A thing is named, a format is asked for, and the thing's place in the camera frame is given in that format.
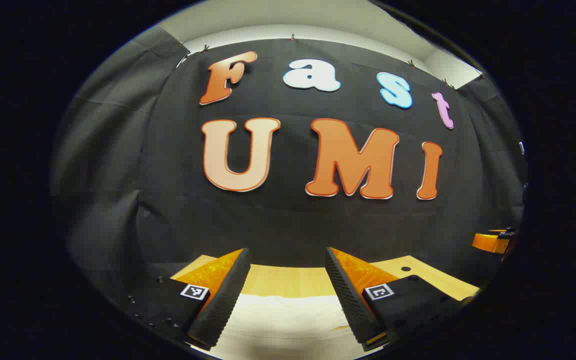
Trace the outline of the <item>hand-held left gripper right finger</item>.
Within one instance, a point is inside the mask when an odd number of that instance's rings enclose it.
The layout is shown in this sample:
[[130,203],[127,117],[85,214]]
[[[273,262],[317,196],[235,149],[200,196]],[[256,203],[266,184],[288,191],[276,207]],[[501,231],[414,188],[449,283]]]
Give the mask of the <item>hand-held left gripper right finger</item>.
[[364,351],[402,347],[431,335],[472,301],[452,297],[421,276],[394,276],[332,247],[326,249],[325,269]]

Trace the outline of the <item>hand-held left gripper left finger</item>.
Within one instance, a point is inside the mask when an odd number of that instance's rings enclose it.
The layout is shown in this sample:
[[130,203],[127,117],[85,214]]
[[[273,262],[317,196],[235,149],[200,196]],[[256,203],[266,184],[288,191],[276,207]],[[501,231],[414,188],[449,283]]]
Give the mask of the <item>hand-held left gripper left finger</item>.
[[126,296],[126,313],[174,342],[211,350],[242,292],[250,271],[241,248],[175,278],[138,286]]

